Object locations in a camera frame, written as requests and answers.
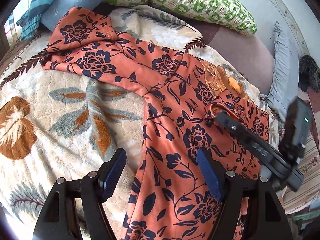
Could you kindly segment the orange floral garment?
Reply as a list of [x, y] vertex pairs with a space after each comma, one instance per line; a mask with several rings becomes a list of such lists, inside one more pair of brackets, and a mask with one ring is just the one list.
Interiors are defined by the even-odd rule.
[[209, 120], [225, 110], [267, 140], [269, 116], [229, 89], [213, 95], [207, 61], [116, 33], [111, 19], [73, 7], [56, 25], [44, 69], [61, 70], [127, 89], [146, 102], [143, 162], [133, 180], [121, 239], [207, 239], [221, 203], [196, 161], [205, 148], [227, 170], [258, 177], [260, 165], [227, 131]]

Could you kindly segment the light blue pillow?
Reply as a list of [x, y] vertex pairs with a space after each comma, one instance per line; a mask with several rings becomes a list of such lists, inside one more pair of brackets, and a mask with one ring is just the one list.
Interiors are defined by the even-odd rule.
[[287, 28], [275, 22], [273, 29], [274, 70], [270, 91], [261, 94], [282, 122], [298, 95], [299, 53]]

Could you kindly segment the cream leaf pattern blanket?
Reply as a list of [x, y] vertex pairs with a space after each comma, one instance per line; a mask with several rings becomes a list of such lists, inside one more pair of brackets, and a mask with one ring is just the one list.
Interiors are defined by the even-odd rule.
[[[116, 33], [159, 47], [196, 55], [201, 33], [147, 5], [118, 8], [110, 14]], [[57, 178], [83, 178], [126, 151], [126, 165], [113, 196], [103, 205], [115, 236], [121, 239], [133, 180], [143, 162], [146, 102], [127, 89], [85, 75], [44, 69], [53, 32], [34, 38], [16, 52], [1, 75], [1, 203], [10, 212], [19, 239], [32, 239], [36, 221]], [[278, 146], [278, 122], [257, 87], [234, 67], [207, 61], [206, 85], [213, 95], [229, 89], [268, 113], [272, 146]]]

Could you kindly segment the black furry item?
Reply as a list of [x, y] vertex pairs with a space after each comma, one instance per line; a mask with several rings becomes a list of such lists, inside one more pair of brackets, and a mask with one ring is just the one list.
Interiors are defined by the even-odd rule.
[[310, 55], [303, 55], [299, 59], [299, 88], [306, 92], [310, 87], [319, 93], [319, 66]]

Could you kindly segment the green patterned pillow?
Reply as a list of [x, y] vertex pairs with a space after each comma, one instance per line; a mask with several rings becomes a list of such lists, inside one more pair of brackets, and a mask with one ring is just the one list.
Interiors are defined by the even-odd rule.
[[254, 35], [257, 24], [253, 15], [239, 0], [104, 0], [111, 5], [133, 7], [149, 5], [166, 12], [201, 22], [222, 25], [241, 33]]

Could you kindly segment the teal striped cloth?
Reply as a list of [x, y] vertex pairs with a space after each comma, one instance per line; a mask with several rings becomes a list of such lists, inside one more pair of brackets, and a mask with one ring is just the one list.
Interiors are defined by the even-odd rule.
[[41, 17], [55, 0], [32, 0], [29, 9], [19, 18], [17, 26], [22, 27], [20, 40], [34, 36], [40, 25]]

